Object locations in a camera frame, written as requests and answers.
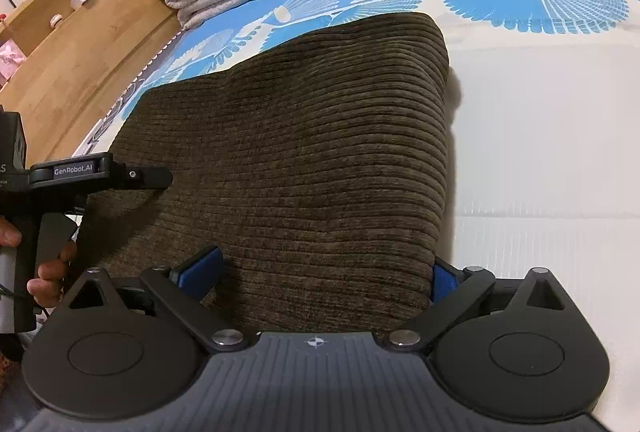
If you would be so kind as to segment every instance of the bed sheet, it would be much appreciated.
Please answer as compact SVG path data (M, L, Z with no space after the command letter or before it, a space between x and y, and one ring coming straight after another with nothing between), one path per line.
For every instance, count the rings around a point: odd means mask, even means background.
M146 90L307 31L424 12L452 68L440 252L520 277L551 268L609 353L595 415L640 430L640 0L257 0L207 21L132 84L78 154L105 151Z

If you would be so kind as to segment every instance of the triangular cutout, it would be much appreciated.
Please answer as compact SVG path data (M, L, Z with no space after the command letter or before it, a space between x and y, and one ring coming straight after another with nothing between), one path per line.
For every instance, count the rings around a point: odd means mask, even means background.
M82 286L78 296L69 304L69 309L87 309L87 307L101 306L104 306L104 301L102 300L98 283L89 280Z
M556 311L564 309L562 302L546 280L538 280L533 286L529 300L527 300L527 306L544 307Z

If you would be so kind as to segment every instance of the gray gripper base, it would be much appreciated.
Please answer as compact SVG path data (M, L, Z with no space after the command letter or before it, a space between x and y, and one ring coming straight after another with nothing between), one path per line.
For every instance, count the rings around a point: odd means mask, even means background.
M466 409L419 356L380 348L369 333L263 333L210 358L179 398L150 414L82 423L43 410L25 432L602 432L588 416L505 424Z

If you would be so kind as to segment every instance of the wooden headboard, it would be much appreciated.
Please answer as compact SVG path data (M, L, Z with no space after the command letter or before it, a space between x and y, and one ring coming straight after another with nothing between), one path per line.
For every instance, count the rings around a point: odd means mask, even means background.
M0 91L20 112L28 164L68 157L149 60L179 30L162 0L26 0L7 19L27 60ZM65 20L52 31L51 17Z

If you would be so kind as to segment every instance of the human hand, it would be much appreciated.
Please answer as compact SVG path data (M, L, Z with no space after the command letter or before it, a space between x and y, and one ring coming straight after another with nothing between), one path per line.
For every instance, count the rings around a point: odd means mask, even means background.
M18 247L22 235L8 221L0 217L0 246ZM42 307L55 307L62 294L62 279L66 274L68 263L76 256L76 243L70 240L60 251L58 258L41 264L38 278L29 280L27 291L35 298L36 304Z

